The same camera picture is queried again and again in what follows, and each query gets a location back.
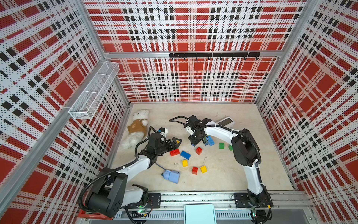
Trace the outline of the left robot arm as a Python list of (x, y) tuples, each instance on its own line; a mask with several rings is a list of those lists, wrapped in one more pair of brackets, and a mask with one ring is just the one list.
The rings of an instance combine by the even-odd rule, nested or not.
[(128, 205), (146, 206), (148, 189), (137, 184), (129, 186), (128, 182), (149, 169), (160, 155), (179, 149), (181, 143), (181, 139), (167, 139), (160, 131), (150, 127), (146, 138), (137, 144), (146, 146), (141, 151), (135, 148), (134, 160), (115, 169), (104, 168), (82, 189), (77, 200), (80, 209), (113, 218)]

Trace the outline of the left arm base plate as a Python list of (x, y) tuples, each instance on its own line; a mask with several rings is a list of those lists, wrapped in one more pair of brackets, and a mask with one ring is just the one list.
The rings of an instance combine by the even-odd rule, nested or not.
[(128, 209), (158, 209), (161, 205), (161, 194), (160, 193), (149, 193), (147, 196), (146, 203), (140, 204), (138, 203), (132, 203), (127, 205)]

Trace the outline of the light blue long lego brick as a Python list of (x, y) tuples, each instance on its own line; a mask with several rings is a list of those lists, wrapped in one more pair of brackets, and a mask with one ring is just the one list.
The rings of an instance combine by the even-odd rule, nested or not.
[(214, 145), (214, 140), (211, 138), (211, 136), (207, 136), (208, 137), (208, 141), (205, 144), (205, 146), (213, 146)]

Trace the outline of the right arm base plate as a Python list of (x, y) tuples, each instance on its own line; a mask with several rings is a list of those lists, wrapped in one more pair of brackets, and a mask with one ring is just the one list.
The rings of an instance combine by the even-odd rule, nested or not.
[(272, 208), (274, 206), (270, 195), (264, 191), (259, 195), (250, 191), (234, 193), (234, 202), (237, 208)]

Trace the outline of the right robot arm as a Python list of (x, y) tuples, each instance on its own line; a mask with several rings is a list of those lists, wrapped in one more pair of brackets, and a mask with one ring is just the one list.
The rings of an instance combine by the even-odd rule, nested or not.
[(248, 202), (253, 207), (273, 207), (273, 202), (267, 188), (264, 186), (259, 170), (262, 162), (260, 149), (251, 132), (247, 129), (234, 130), (222, 126), (210, 119), (199, 120), (192, 115), (177, 116), (169, 120), (182, 124), (189, 133), (188, 139), (193, 146), (208, 136), (218, 138), (233, 148), (235, 160), (243, 166), (248, 183)]

